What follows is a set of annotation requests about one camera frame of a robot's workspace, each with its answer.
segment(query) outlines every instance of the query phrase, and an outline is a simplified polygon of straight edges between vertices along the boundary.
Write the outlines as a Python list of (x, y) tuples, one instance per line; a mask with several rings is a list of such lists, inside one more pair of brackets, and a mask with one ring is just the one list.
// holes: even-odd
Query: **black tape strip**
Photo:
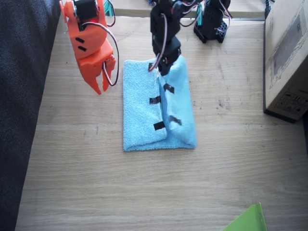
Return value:
[(158, 104), (161, 103), (160, 96), (157, 96), (156, 98), (150, 98), (150, 104)]
[(162, 121), (162, 122), (159, 122), (159, 123), (157, 123), (157, 124), (154, 124), (154, 129), (155, 129), (155, 131), (157, 131), (157, 130), (159, 130), (159, 129), (162, 129), (162, 128), (165, 128), (165, 124), (164, 124), (163, 121)]
[(152, 65), (153, 65), (153, 63), (149, 63), (149, 70), (150, 70), (150, 68), (151, 68)]
[(168, 90), (168, 91), (170, 91), (172, 94), (174, 94), (174, 87), (170, 86), (170, 85), (167, 84), (167, 83), (164, 85), (164, 91), (166, 91), (166, 90)]
[(182, 121), (180, 119), (175, 118), (174, 116), (170, 116), (170, 122), (176, 122), (182, 126)]

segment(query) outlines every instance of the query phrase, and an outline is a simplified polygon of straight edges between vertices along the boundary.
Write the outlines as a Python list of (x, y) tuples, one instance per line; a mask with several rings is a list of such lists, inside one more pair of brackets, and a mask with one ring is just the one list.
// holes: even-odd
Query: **printed label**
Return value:
[(301, 115), (308, 110), (308, 98), (286, 92), (275, 107), (295, 115)]

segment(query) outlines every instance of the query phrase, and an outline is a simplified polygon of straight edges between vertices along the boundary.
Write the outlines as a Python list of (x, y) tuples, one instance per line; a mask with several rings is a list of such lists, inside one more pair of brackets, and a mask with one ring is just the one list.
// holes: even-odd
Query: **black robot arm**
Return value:
[[(169, 73), (173, 63), (181, 54), (181, 43), (175, 36), (180, 30), (180, 19), (204, 0), (154, 0), (156, 5), (151, 11), (152, 46), (156, 61), (149, 66), (149, 71), (158, 67), (162, 76)], [(205, 13), (203, 26), (195, 26), (195, 33), (205, 42), (208, 39), (222, 38), (226, 25), (222, 21), (225, 10), (231, 0), (204, 1)]]
[(149, 67), (158, 67), (162, 76), (169, 73), (181, 54), (181, 43), (175, 36), (180, 30), (180, 19), (203, 0), (154, 0), (151, 11), (152, 46), (156, 61)]

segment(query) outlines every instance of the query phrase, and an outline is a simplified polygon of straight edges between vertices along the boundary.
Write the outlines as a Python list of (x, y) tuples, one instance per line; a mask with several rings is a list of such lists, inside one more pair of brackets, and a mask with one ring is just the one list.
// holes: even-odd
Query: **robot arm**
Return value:
[[(149, 67), (149, 71), (158, 67), (162, 76), (169, 73), (171, 66), (181, 54), (181, 43), (175, 36), (180, 30), (180, 19), (202, 1), (154, 0), (156, 5), (151, 11), (151, 33), (153, 35), (152, 46), (156, 55), (156, 61)], [(216, 18), (210, 18), (210, 20), (215, 20), (213, 29), (216, 33), (218, 29), (216, 27), (219, 27), (222, 23), (224, 11), (229, 7), (230, 0), (210, 0), (209, 4), (217, 9), (219, 13), (219, 16)], [(205, 20), (205, 24), (209, 23), (207, 21), (207, 15), (199, 15), (196, 19), (200, 16), (202, 16), (203, 21)]]
[(104, 91), (118, 79), (117, 72), (114, 84), (110, 80), (116, 60), (107, 34), (116, 40), (107, 28), (112, 25), (106, 23), (103, 0), (66, 0), (65, 5), (60, 1), (60, 6), (81, 75), (100, 95), (97, 76), (103, 73)]

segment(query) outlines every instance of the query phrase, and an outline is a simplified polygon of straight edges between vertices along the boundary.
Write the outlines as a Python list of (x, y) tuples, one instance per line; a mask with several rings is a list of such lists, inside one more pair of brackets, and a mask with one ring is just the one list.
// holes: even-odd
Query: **white wire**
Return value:
[(229, 27), (230, 27), (230, 17), (228, 15), (225, 15), (225, 13), (223, 12), (222, 9), (219, 9), (219, 10), (223, 13), (224, 16), (226, 16), (229, 19), (229, 25), (228, 25), (227, 29), (225, 29), (225, 30), (221, 30), (219, 28), (215, 28), (215, 30), (218, 30), (220, 32), (226, 32), (229, 29)]
[(114, 12), (114, 22), (113, 23), (111, 23), (111, 24), (107, 24), (107, 26), (108, 27), (112, 27), (115, 23), (116, 23), (116, 14), (115, 14), (115, 8), (114, 8), (114, 5), (112, 4), (112, 2), (110, 1), (110, 0), (107, 0), (109, 3), (110, 3), (110, 5), (112, 6), (112, 11)]
[(196, 6), (198, 6), (198, 4), (193, 5), (188, 11), (183, 12), (183, 14), (188, 14), (190, 11), (192, 11), (193, 8), (195, 8)]
[[(194, 4), (195, 1), (196, 1), (196, 0), (193, 0), (191, 3), (186, 3), (185, 1), (183, 1), (182, 4), (183, 4), (184, 6), (192, 6), (192, 5)], [(176, 4), (174, 3), (173, 6), (172, 6), (172, 8), (171, 8), (171, 12), (172, 12), (172, 13), (173, 13), (173, 10), (174, 10), (175, 6), (176, 6)]]
[(191, 3), (186, 3), (185, 1), (183, 1), (182, 4), (183, 4), (184, 6), (192, 6), (192, 5), (194, 4), (195, 1), (196, 1), (196, 0), (193, 0)]
[(162, 16), (164, 17), (165, 21), (165, 33), (164, 33), (164, 43), (161, 52), (157, 55), (155, 63), (150, 67), (149, 71), (153, 71), (155, 68), (157, 68), (158, 63), (160, 62), (161, 58), (163, 57), (163, 54), (165, 52), (166, 42), (167, 42), (167, 18), (164, 13), (162, 13)]
[(202, 15), (202, 11), (199, 12), (198, 16), (195, 18), (195, 20), (194, 20), (192, 23), (189, 23), (188, 25), (183, 25), (183, 24), (180, 22), (180, 24), (181, 24), (181, 26), (183, 26), (183, 27), (189, 27), (189, 26), (191, 26), (192, 24), (194, 24), (194, 23), (200, 18), (201, 15)]
[(109, 75), (108, 75), (108, 73), (107, 73), (107, 71), (106, 71), (105, 62), (103, 62), (103, 71), (104, 71), (104, 73), (105, 73), (106, 79), (107, 79), (108, 83), (110, 84), (110, 86), (113, 87), (113, 86), (117, 83), (117, 80), (118, 80), (118, 77), (119, 77), (119, 57), (120, 57), (120, 55), (119, 55), (119, 49), (118, 49), (118, 46), (117, 46), (116, 38), (115, 38), (115, 36), (113, 35), (113, 33), (112, 33), (108, 28), (106, 28), (104, 25), (102, 25), (102, 24), (100, 24), (100, 23), (87, 22), (87, 23), (82, 24), (82, 26), (85, 26), (85, 25), (99, 26), (99, 27), (102, 28), (104, 31), (106, 31), (106, 32), (112, 37), (112, 39), (113, 39), (114, 42), (115, 42), (118, 60), (117, 60), (117, 74), (116, 74), (116, 79), (115, 79), (115, 82), (114, 82), (114, 83), (111, 82), (111, 79), (110, 79), (110, 77), (109, 77)]
[(221, 0), (219, 0), (220, 4), (222, 5), (223, 9), (225, 10), (225, 12), (227, 13), (227, 15), (229, 16), (230, 19), (233, 19), (232, 15), (230, 14), (230, 12), (228, 11), (228, 9), (224, 6), (224, 4), (222, 4)]

